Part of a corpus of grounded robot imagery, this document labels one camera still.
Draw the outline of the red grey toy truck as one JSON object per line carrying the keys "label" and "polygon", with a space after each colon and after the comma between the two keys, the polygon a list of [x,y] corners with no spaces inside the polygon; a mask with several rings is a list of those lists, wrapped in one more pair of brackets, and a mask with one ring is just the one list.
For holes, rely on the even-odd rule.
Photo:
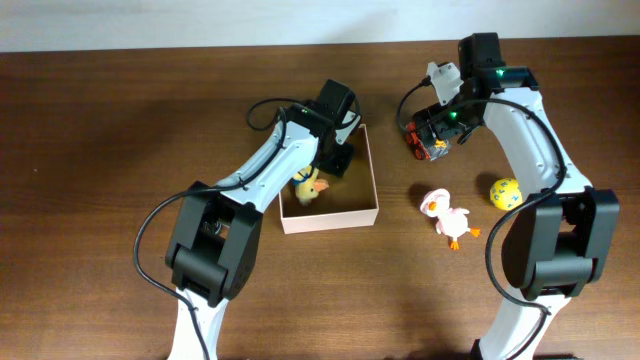
{"label": "red grey toy truck", "polygon": [[447,155],[451,148],[448,140],[438,139],[430,128],[418,129],[415,122],[407,125],[405,140],[418,160],[434,161]]}

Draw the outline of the yellow plush duck toy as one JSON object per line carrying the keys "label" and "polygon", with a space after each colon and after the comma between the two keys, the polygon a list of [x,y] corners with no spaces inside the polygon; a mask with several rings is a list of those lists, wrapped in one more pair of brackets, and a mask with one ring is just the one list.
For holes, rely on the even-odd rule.
{"label": "yellow plush duck toy", "polygon": [[302,206],[309,205],[319,196],[319,193],[329,188],[326,179],[319,179],[319,169],[308,165],[294,174],[295,196]]}

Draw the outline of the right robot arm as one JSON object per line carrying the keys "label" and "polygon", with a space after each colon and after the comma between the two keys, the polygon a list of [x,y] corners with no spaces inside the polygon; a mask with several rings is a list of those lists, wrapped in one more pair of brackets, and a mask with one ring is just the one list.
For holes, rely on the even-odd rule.
{"label": "right robot arm", "polygon": [[458,44],[459,62],[429,63],[422,85],[438,101],[414,114],[403,132],[419,159],[445,155],[487,127],[519,185],[515,206],[485,245],[490,281],[503,298],[473,359],[531,359],[557,313],[603,272],[620,206],[597,190],[562,147],[544,110],[539,84],[523,66],[509,66],[495,33]]}

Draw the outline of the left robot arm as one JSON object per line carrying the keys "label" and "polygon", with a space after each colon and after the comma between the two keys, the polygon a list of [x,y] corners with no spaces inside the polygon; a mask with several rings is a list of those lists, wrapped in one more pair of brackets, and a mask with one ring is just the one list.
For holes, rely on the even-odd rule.
{"label": "left robot arm", "polygon": [[179,297],[170,358],[216,358],[226,307],[253,271],[266,208],[317,170],[342,176],[353,156],[346,140],[360,119],[355,92],[327,80],[316,99],[276,111],[270,137],[238,170],[181,195],[165,255]]}

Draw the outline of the pink hat duck figure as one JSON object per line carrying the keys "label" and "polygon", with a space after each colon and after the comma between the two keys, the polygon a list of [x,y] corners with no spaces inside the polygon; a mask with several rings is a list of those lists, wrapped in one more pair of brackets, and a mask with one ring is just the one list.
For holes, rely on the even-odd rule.
{"label": "pink hat duck figure", "polygon": [[471,227],[467,216],[470,211],[465,208],[451,206],[451,194],[444,188],[428,192],[422,199],[419,210],[429,218],[436,218],[436,232],[449,239],[449,247],[457,251],[458,239],[469,233],[473,237],[481,235],[481,229]]}

